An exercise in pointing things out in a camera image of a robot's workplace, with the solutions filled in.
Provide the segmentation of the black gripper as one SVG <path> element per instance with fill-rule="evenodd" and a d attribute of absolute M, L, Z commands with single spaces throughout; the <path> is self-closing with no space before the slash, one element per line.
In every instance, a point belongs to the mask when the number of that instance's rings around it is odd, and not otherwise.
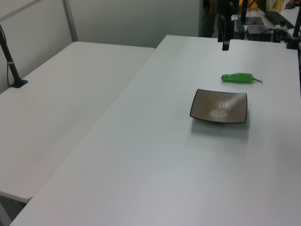
<path fill-rule="evenodd" d="M 234 21 L 223 21 L 223 16 L 232 16 L 238 12 L 238 0 L 216 0 L 218 14 L 218 42 L 222 42 L 222 50 L 228 51 L 233 39 Z"/>

